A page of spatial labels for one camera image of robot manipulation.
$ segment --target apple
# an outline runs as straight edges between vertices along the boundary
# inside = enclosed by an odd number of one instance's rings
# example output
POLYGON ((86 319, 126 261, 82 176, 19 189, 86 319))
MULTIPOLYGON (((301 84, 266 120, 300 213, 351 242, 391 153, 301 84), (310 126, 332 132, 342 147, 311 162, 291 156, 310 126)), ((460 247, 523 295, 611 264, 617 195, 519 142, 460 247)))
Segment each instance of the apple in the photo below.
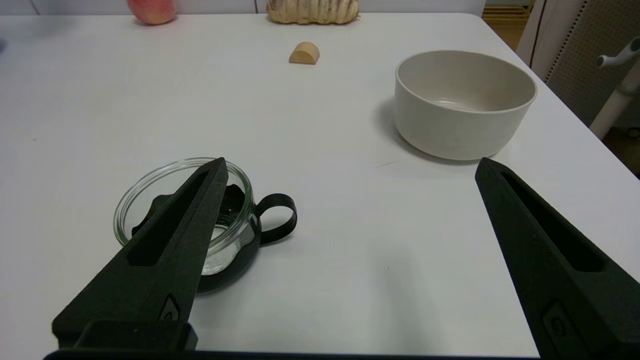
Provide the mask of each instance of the apple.
POLYGON ((127 5, 133 15, 145 24, 160 25, 175 17, 173 0, 127 0, 127 5))

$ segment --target table surface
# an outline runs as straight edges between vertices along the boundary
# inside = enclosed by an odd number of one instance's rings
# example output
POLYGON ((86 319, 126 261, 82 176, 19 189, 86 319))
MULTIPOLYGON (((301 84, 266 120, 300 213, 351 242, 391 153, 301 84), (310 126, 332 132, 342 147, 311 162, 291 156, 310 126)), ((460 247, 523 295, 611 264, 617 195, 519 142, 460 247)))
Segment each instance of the table surface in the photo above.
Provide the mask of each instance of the table surface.
MULTIPOLYGON (((195 300, 198 348, 535 356, 474 182, 476 162, 397 135, 394 69, 428 50, 491 54, 463 14, 362 14, 348 26, 264 15, 0 17, 0 348, 37 359, 51 321, 119 250, 111 228, 142 175, 224 156, 257 200, 300 221, 237 283, 195 300), (289 64, 301 41, 315 66, 289 64)), ((640 278, 640 183, 539 80, 494 159, 640 278)), ((287 216, 271 210, 267 225, 287 216)))

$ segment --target wooden piece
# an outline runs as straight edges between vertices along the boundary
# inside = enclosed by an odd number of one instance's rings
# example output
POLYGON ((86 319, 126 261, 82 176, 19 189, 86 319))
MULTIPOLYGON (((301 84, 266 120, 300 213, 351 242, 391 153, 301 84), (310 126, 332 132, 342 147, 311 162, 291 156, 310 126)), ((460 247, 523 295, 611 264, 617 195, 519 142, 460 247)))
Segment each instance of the wooden piece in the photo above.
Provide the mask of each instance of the wooden piece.
POLYGON ((290 63, 315 65, 320 57, 320 50, 311 42, 303 41, 291 53, 290 63))

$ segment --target black handle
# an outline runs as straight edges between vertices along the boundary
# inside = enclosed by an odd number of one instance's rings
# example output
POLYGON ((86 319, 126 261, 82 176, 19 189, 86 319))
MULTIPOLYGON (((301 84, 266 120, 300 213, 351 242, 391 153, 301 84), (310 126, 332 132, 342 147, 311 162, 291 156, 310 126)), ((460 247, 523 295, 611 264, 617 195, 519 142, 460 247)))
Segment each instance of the black handle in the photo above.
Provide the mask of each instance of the black handle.
POLYGON ((271 208, 275 208, 276 206, 284 206, 285 208, 289 208, 293 211, 293 213, 291 214, 291 218, 286 223, 276 227, 275 229, 263 231, 260 236, 260 246, 269 245, 274 241, 278 241, 291 234, 293 229, 296 228, 296 224, 298 223, 298 211, 296 210, 296 203, 292 198, 284 195, 283 193, 272 193, 271 195, 268 195, 264 199, 262 199, 260 203, 255 207, 255 216, 261 217, 265 211, 271 208))

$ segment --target bread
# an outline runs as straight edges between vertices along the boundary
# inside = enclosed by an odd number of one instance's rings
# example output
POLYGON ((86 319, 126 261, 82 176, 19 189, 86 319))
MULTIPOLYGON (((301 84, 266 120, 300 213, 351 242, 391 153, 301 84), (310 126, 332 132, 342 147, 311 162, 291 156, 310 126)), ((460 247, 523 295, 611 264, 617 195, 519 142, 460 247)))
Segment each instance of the bread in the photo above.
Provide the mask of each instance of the bread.
POLYGON ((358 17, 358 0, 267 0, 275 22, 345 24, 358 17))

